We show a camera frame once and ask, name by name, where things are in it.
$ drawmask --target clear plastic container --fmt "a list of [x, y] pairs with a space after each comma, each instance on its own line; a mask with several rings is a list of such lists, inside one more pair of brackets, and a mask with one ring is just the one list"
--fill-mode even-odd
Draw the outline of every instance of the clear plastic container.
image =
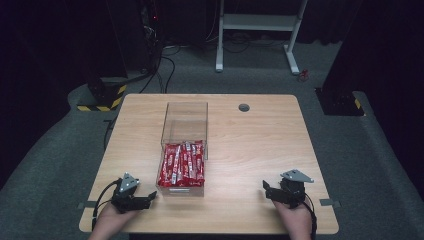
[[[204, 196], [204, 182], [201, 178], [205, 176], [204, 161], [207, 159], [207, 136], [208, 136], [208, 103], [207, 102], [169, 102], [167, 106], [165, 121], [162, 132], [162, 154], [156, 179], [156, 186], [164, 196]], [[167, 152], [173, 146], [178, 151], [173, 150], [172, 153]], [[198, 170], [195, 176], [198, 181], [193, 180], [196, 184], [191, 185], [193, 181], [181, 180], [181, 184], [176, 185], [177, 176], [181, 176], [181, 171], [187, 169], [192, 164], [187, 160], [188, 152], [193, 154], [193, 164], [200, 169], [199, 158], [201, 158], [203, 169]], [[177, 158], [179, 163], [173, 168]], [[171, 183], [163, 184], [163, 179], [169, 180]]]

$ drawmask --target red candy package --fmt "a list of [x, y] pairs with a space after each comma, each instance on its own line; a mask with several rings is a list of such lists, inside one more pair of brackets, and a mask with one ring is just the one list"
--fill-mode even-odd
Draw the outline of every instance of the red candy package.
[[158, 177], [161, 187], [203, 186], [203, 143], [166, 144]]

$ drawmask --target white table leg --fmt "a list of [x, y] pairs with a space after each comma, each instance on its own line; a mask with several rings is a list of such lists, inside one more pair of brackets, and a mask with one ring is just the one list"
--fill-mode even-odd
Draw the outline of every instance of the white table leg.
[[222, 48], [224, 39], [224, 0], [221, 0], [219, 13], [219, 36], [218, 36], [218, 47], [216, 51], [216, 72], [222, 72], [224, 70], [224, 51]]
[[302, 23], [303, 13], [305, 12], [307, 3], [308, 3], [308, 0], [302, 0], [299, 13], [297, 14], [296, 23], [294, 25], [293, 32], [290, 37], [289, 45], [284, 45], [284, 52], [286, 53], [287, 60], [289, 61], [289, 65], [290, 65], [290, 70], [293, 75], [298, 75], [300, 73], [299, 68], [297, 67], [296, 60], [294, 59], [293, 46], [294, 46], [294, 43], [296, 42], [296, 37], [299, 32], [300, 24]]

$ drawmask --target yellow black tape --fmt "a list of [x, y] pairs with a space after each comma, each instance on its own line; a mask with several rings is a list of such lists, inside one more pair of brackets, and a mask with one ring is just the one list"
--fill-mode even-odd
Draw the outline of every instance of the yellow black tape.
[[355, 105], [356, 105], [356, 108], [361, 109], [361, 103], [359, 102], [358, 99], [355, 99]]
[[118, 106], [119, 103], [121, 103], [122, 101], [122, 96], [124, 95], [124, 91], [127, 88], [126, 85], [120, 87], [118, 89], [118, 92], [116, 94], [115, 99], [112, 99], [112, 103], [110, 104], [110, 106], [105, 106], [105, 105], [77, 105], [78, 110], [80, 111], [102, 111], [102, 112], [108, 112], [108, 111], [113, 111], [115, 110]]

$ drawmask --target gray carpet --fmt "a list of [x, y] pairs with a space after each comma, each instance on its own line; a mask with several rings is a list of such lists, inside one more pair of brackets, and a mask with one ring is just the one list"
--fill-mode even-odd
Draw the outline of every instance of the gray carpet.
[[[317, 239], [424, 239], [423, 202], [387, 143], [365, 94], [355, 96], [366, 116], [326, 116], [321, 110], [314, 89], [322, 86], [340, 45], [296, 44], [296, 60], [310, 73], [308, 81], [299, 82], [276, 43], [251, 46], [241, 53], [224, 52], [222, 73], [215, 72], [214, 50], [166, 49], [164, 55], [176, 64], [168, 93], [295, 95], [329, 195], [341, 204], [335, 208], [340, 231]], [[225, 47], [243, 48], [229, 43]], [[164, 81], [171, 70], [171, 63], [162, 60], [159, 73]], [[128, 84], [125, 94], [138, 93], [146, 82]], [[82, 214], [78, 205], [88, 198], [103, 156], [104, 120], [113, 119], [119, 109], [78, 111], [85, 89], [81, 86], [69, 94], [71, 111], [40, 138], [2, 189], [0, 239], [88, 237], [78, 228]], [[155, 77], [144, 93], [160, 90]], [[128, 239], [128, 235], [114, 239]]]

